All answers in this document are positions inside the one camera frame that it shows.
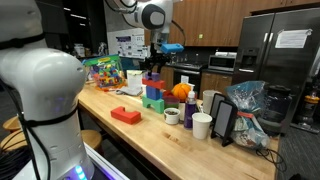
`freezer door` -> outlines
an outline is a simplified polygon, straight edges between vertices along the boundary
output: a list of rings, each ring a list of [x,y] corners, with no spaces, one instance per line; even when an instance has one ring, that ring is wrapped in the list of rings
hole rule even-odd
[[[312,30],[303,48],[276,48],[279,34],[290,30]],[[273,34],[268,44],[259,79],[270,84],[284,85],[291,89],[292,103],[282,133],[287,131],[296,106],[315,59],[320,43],[320,8],[277,13],[271,29]]]
[[[232,84],[258,78],[273,18],[266,14],[243,19]]]

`spray bottle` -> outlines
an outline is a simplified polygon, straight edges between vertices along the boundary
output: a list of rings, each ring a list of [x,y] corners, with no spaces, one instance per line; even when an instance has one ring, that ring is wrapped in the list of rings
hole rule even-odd
[[[185,106],[185,116],[184,116],[184,127],[186,129],[192,129],[192,115],[196,112],[196,98],[195,92],[193,91],[194,85],[189,84],[191,90],[188,93],[188,98],[186,99]]]

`stainless steel refrigerator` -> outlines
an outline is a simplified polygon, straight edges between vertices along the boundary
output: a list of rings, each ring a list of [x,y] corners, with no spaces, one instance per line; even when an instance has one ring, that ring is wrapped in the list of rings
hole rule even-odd
[[[279,132],[285,134],[305,84],[319,64],[320,8],[246,17],[232,84],[263,80],[291,89],[291,105]]]

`microwave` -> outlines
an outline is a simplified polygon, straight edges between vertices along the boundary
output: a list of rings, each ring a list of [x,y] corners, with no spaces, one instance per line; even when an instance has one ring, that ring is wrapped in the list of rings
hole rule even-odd
[[[208,68],[213,70],[233,72],[236,53],[226,53],[223,55],[210,55]]]

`butcher block countertop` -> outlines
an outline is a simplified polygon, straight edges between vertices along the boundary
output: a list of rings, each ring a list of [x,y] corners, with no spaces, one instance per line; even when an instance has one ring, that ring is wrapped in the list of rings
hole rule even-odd
[[[232,143],[221,146],[221,139],[198,140],[182,124],[168,125],[164,115],[142,107],[141,99],[114,92],[103,92],[85,85],[80,105],[103,125],[120,136],[171,179],[275,179],[275,166],[254,150]],[[124,106],[141,113],[140,122],[130,125],[111,117],[110,111]],[[278,151],[279,139],[270,149]]]

